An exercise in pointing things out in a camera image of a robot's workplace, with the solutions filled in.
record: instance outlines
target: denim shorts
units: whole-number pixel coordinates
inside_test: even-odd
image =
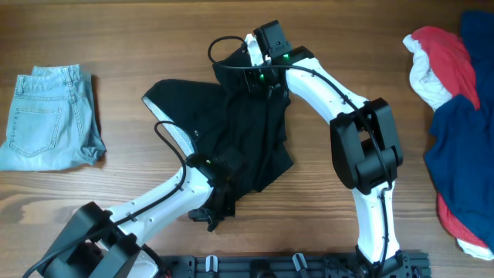
[[[95,164],[105,152],[94,117],[91,75],[79,65],[19,75],[0,171],[53,171]]]

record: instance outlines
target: navy blue fabric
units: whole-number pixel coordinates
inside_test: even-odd
[[[494,15],[465,12],[461,37],[481,107],[474,111],[463,96],[439,107],[425,163],[453,215],[494,250]]]

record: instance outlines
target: wooden table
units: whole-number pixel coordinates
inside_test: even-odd
[[[430,253],[434,277],[494,276],[492,262],[464,254],[438,221],[423,159],[433,113],[410,88],[411,54],[401,43],[425,25],[456,32],[461,11],[493,10],[486,5],[372,0],[0,6],[0,131],[17,74],[29,74],[34,65],[79,63],[94,75],[108,150],[95,167],[0,173],[0,277],[20,277],[81,205],[125,202],[175,173],[177,158],[153,132],[156,119],[140,98],[162,79],[215,82],[209,43],[244,36],[273,19],[294,46],[310,49],[350,90],[383,97],[393,107],[404,152],[394,195],[401,248]],[[218,44],[214,55],[224,57],[236,46]],[[307,103],[291,98],[286,147],[295,166],[263,193],[242,198],[237,216],[213,233],[183,215],[150,247],[196,256],[354,250],[354,200],[334,173],[329,128]]]

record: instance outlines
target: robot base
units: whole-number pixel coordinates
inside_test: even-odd
[[[255,264],[266,266],[276,278],[353,278],[361,277],[356,253],[335,253],[325,256],[302,256],[297,261],[296,254],[290,256],[221,257],[209,256],[162,256],[161,260],[170,270],[170,278],[270,278],[272,274],[257,274],[252,271]],[[428,254],[401,252],[397,255],[401,266],[382,277],[386,278],[430,278],[431,269]]]

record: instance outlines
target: belt loop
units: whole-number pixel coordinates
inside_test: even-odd
[[[67,67],[64,66],[62,68],[62,71],[63,71],[63,75],[65,76],[65,81],[67,82],[67,86],[72,86],[73,82],[72,82],[72,78],[70,78],[69,69],[67,69]]]
[[[17,82],[15,84],[15,92],[17,94],[22,94],[23,91],[23,86],[24,86],[24,76],[17,76]]]

